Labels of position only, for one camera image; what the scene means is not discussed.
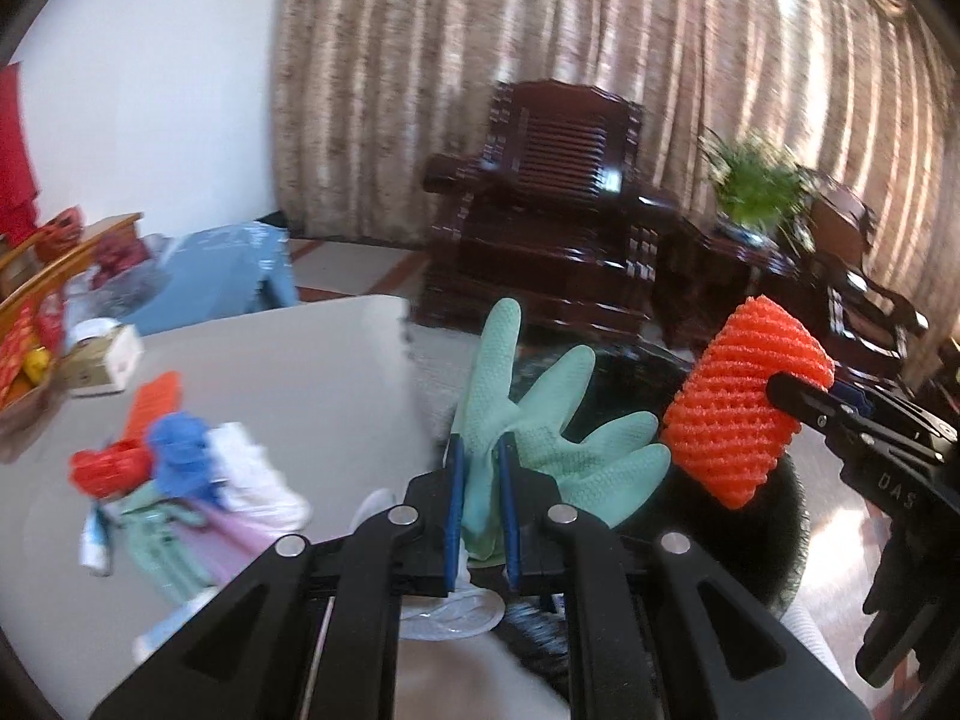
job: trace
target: beige patterned curtain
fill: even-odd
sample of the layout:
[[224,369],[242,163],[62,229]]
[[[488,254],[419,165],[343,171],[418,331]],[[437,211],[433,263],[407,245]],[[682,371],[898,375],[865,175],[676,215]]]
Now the beige patterned curtain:
[[699,133],[756,128],[875,208],[878,281],[923,308],[954,274],[928,261],[953,69],[906,0],[283,0],[280,205],[312,236],[424,240],[426,156],[477,151],[493,81],[542,77],[642,103],[640,168],[690,214],[712,203]]

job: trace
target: clear plastic bag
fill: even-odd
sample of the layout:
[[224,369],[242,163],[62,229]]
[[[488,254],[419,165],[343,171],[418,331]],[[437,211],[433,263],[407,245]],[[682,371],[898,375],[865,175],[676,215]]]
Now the clear plastic bag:
[[114,276],[99,290],[91,287],[99,269],[96,265],[66,283],[67,328],[95,317],[123,319],[155,298],[167,286],[170,274],[163,269],[162,262],[173,239],[163,235],[147,235],[143,242],[150,251],[150,259]]

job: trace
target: blue cloth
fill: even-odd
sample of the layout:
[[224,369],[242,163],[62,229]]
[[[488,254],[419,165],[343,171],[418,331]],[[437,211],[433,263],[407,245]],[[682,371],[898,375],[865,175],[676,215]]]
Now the blue cloth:
[[259,221],[187,236],[163,264],[170,282],[122,317],[141,336],[299,303],[287,233]]
[[206,447],[209,429],[202,419],[176,412],[162,416],[147,430],[147,444],[154,452],[154,483],[161,493],[220,505]]

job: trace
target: orange foam net sleeve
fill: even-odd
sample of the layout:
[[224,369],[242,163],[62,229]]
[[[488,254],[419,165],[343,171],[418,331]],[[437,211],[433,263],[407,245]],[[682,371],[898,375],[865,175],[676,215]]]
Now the orange foam net sleeve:
[[133,396],[122,440],[142,445],[150,426],[162,416],[178,412],[183,398],[181,377],[176,370],[167,371],[141,386]]
[[674,463],[728,509],[752,500],[800,429],[767,400],[767,380],[780,371],[833,384],[833,360],[803,324],[769,298],[747,298],[664,414],[661,440]]

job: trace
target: light green cloth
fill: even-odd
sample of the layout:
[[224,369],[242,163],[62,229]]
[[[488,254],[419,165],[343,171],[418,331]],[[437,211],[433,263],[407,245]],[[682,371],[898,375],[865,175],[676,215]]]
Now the light green cloth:
[[587,390],[594,355],[587,346],[570,349],[539,377],[520,403],[510,384],[520,305],[500,300],[487,317],[467,386],[453,418],[467,458],[463,536],[474,560],[502,553],[498,483],[493,450],[505,432],[517,440],[520,464],[557,480],[566,503],[595,514],[613,527],[635,512],[661,483],[670,451],[650,440],[658,422],[637,412],[597,428],[582,443],[560,434]]
[[193,528],[203,527],[203,514],[166,500],[153,481],[133,490],[116,508],[127,551],[167,598],[183,605],[214,584],[213,577],[170,528],[175,519]]

